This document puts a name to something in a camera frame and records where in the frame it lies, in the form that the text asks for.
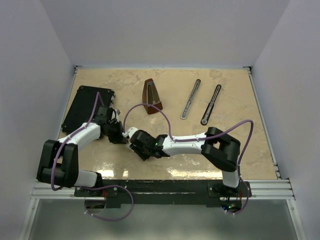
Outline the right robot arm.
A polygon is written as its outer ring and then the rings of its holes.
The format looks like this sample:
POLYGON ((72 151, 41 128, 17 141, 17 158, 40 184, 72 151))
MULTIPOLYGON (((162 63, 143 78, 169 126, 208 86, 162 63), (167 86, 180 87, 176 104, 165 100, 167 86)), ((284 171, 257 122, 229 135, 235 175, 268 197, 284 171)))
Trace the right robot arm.
POLYGON ((241 143, 216 127, 193 136, 173 137, 168 134, 153 137, 144 130, 131 127, 122 135, 128 140, 129 148, 144 161, 150 157, 201 155, 222 171, 222 189, 227 196, 233 197, 241 190, 238 173, 241 143))

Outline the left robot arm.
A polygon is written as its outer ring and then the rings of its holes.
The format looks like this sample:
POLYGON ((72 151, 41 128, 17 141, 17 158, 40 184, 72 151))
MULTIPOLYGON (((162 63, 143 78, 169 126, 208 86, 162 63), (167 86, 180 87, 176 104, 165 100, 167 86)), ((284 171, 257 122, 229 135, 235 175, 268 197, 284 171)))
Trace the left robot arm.
POLYGON ((85 187, 92 196, 104 190, 102 175, 79 165, 79 152, 95 140, 107 137, 112 144, 126 144, 120 111, 100 106, 78 129, 58 140, 47 140, 42 148, 36 179, 57 191, 63 187, 85 187))

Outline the grey black stapler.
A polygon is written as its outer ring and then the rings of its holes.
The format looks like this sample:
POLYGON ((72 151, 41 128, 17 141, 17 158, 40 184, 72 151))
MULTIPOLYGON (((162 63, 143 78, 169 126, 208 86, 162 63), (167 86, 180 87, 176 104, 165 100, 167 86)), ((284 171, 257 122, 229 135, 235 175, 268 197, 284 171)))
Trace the grey black stapler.
POLYGON ((195 83, 194 83, 193 89, 192 89, 192 91, 191 91, 191 93, 190 93, 190 95, 188 97, 188 100, 187 100, 187 102, 185 104, 185 107, 184 107, 184 109, 183 109, 183 111, 182 111, 182 113, 180 115, 180 118, 182 120, 186 120, 187 119, 188 114, 189 114, 190 109, 191 109, 191 105, 192 105, 194 97, 195 97, 195 95, 196 95, 196 93, 197 93, 197 91, 199 89, 200 84, 201 84, 201 80, 197 79, 195 81, 195 83))

